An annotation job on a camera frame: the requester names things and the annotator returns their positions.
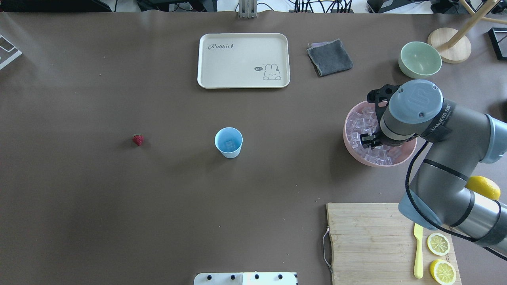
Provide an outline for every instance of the metal clamp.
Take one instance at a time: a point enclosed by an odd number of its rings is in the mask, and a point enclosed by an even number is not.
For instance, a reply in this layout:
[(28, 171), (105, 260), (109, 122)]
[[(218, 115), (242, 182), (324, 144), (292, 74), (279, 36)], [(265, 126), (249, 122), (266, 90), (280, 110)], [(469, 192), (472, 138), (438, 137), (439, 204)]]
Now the metal clamp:
[(333, 274), (333, 267), (331, 264), (329, 264), (328, 260), (325, 258), (325, 236), (329, 235), (329, 226), (326, 229), (324, 236), (322, 236), (322, 251), (324, 253), (324, 261), (329, 267), (329, 271), (331, 271), (331, 274)]
[(257, 0), (239, 0), (240, 18), (257, 18)]

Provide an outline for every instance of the cutting board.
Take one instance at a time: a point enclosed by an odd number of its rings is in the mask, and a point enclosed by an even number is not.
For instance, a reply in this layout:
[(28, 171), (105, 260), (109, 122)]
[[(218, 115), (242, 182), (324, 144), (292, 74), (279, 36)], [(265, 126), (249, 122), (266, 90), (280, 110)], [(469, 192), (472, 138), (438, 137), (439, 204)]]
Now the cutting board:
[(416, 239), (414, 223), (398, 211), (397, 203), (328, 203), (333, 284), (438, 285), (429, 272), (435, 259), (449, 261), (456, 269), (455, 285), (461, 285), (452, 238), (445, 256), (431, 253), (426, 239), (434, 231), (423, 232), (421, 279), (414, 277)]

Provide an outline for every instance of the red strawberry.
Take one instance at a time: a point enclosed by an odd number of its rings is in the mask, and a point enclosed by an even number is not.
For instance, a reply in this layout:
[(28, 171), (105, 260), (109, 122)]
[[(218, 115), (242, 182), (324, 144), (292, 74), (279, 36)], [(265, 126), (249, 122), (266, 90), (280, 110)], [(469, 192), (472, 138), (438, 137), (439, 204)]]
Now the red strawberry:
[(135, 134), (135, 135), (132, 137), (132, 141), (133, 141), (136, 145), (141, 146), (141, 145), (142, 145), (142, 142), (144, 141), (144, 137), (142, 136), (142, 134), (137, 133), (137, 134)]

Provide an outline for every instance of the brown tabletop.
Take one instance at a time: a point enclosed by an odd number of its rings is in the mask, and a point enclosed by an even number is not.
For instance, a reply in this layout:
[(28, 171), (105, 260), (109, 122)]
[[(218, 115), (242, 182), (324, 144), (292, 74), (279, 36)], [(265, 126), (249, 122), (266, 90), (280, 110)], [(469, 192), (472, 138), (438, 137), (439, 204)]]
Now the brown tabletop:
[[(355, 161), (342, 138), (347, 112), (370, 90), (409, 80), (397, 66), (405, 43), (468, 19), (0, 13), (0, 34), (23, 52), (0, 70), (0, 283), (192, 284), (199, 272), (257, 270), (330, 284), (325, 204), (399, 202), (408, 166)], [(492, 26), (475, 26), (470, 58), (429, 79), (504, 120), (507, 65)], [(199, 39), (224, 32), (284, 34), (289, 85), (201, 88)], [(320, 78), (307, 44), (337, 38), (354, 67)], [(244, 137), (233, 160), (213, 144), (226, 126)], [(480, 164), (475, 175), (507, 189), (506, 166)], [(463, 284), (505, 284), (505, 261), (454, 244)]]

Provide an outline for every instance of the knife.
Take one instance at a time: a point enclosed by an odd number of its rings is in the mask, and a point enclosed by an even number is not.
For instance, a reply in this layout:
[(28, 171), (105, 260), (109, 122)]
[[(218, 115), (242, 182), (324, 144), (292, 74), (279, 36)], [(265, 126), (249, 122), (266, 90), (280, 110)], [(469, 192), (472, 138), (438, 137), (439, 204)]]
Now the knife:
[(422, 230), (423, 228), (414, 224), (414, 236), (417, 239), (417, 250), (415, 252), (415, 262), (414, 262), (414, 276), (417, 279), (421, 279), (423, 275), (422, 269)]

